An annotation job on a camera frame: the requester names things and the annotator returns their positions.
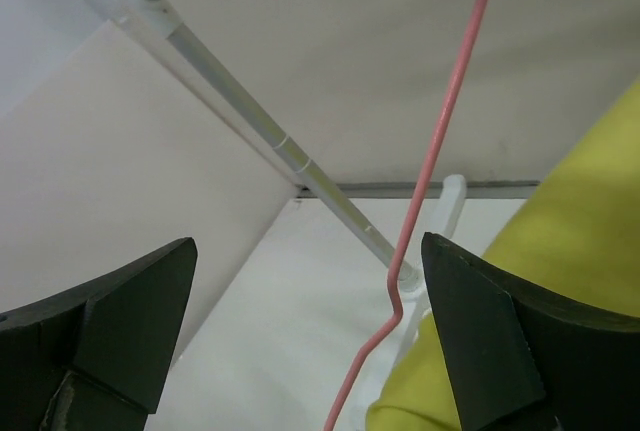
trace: red cable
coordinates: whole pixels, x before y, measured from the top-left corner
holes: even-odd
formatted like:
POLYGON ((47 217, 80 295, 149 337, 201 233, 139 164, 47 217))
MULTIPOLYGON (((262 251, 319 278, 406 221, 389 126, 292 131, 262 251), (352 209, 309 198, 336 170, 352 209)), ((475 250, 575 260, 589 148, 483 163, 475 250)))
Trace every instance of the red cable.
POLYGON ((413 191, 413 196, 411 197, 409 210, 407 211, 407 216, 404 219, 402 231, 400 231, 400 237, 398 238, 398 245, 396 246, 393 258, 391 259, 389 274, 387 275, 387 291, 389 292, 389 298, 391 299, 391 304, 393 306, 393 316, 384 323, 384 325, 369 339, 369 341, 360 348, 358 354, 356 354, 356 357, 349 368, 349 372, 342 383, 340 391, 336 396, 333 406, 331 407, 327 421, 324 424, 324 431, 333 431, 336 421, 338 420, 338 416, 340 415, 340 411, 342 411, 342 407, 347 400, 347 396, 349 396, 353 383, 358 377, 358 373, 367 359, 367 356, 369 356, 371 351, 373 351, 373 349, 378 346, 378 344, 380 344, 380 342, 386 338, 402 320, 403 310, 402 300, 398 293, 398 274, 404 261, 404 255, 407 252, 409 240, 413 233, 413 229, 415 228, 418 214, 420 214, 422 202, 426 196, 429 181, 431 181, 433 168, 436 165, 440 148, 442 148, 442 142, 444 141, 444 136, 447 132, 449 121, 451 120, 453 107, 458 99, 458 93, 460 92, 462 80, 464 79, 464 74, 467 70, 469 59, 471 58, 473 45, 478 36, 478 30, 480 29, 484 10, 487 7, 487 1, 488 0, 476 0, 473 6, 471 19, 469 20, 467 30, 465 31, 464 38, 462 40, 458 59, 453 68, 453 72, 451 73, 440 117, 438 118, 438 123, 436 124, 433 136, 431 137, 429 150, 427 151, 424 163, 422 164, 422 169, 418 176, 418 182, 416 183, 416 188, 413 191))

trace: wall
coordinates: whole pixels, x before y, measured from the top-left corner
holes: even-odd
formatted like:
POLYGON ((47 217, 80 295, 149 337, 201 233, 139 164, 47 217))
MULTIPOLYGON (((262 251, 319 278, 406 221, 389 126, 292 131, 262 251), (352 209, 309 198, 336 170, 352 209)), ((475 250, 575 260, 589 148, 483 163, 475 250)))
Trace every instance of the wall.
MULTIPOLYGON (((337 181, 415 181, 473 0, 172 0, 337 181)), ((639 71, 638 0, 491 0, 437 178, 541 179, 639 71)))
POLYGON ((295 188, 104 24, 0 124, 0 309, 193 236, 178 348, 295 188))
MULTIPOLYGON (((482 254, 523 201, 467 200, 453 240, 482 254)), ((355 202, 395 240, 408 200, 355 202)), ((427 200, 410 263, 434 209, 427 200)), ((355 353, 390 315, 382 264, 322 203, 291 201, 169 373, 147 430, 322 429, 355 353)), ((349 430, 348 401, 336 431, 349 430)))
POLYGON ((0 0, 0 119, 101 23, 81 0, 0 0))

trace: yellow cloth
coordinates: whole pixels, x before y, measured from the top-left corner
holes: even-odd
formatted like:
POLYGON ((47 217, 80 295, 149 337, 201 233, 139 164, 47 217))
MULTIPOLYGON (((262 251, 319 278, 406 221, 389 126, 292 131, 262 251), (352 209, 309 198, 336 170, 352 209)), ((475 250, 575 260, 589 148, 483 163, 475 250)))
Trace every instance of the yellow cloth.
MULTIPOLYGON (((640 80, 539 186, 484 257, 558 294, 640 317, 639 251, 640 80)), ((459 429, 435 324, 427 317, 369 409, 367 430, 459 429)))

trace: ceiling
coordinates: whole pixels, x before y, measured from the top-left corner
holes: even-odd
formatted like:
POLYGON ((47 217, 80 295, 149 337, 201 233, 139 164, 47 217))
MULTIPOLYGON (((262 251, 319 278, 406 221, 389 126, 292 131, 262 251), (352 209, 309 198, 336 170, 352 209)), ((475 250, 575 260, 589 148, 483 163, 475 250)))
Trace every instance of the ceiling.
MULTIPOLYGON (((415 180, 473 0, 171 1, 333 179, 415 180)), ((639 63, 640 0, 490 0, 437 178, 543 178, 639 63)))

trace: black plastic part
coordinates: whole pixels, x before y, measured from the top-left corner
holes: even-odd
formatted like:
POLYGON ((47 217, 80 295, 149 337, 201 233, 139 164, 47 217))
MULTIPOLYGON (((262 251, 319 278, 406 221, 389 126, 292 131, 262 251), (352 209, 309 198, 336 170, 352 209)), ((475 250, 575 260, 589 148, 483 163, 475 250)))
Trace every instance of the black plastic part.
POLYGON ((441 236, 425 235, 422 258, 463 431, 640 429, 640 319, 555 294, 441 236))
POLYGON ((181 239, 4 313, 0 429, 142 430, 158 407, 196 259, 194 241, 181 239))

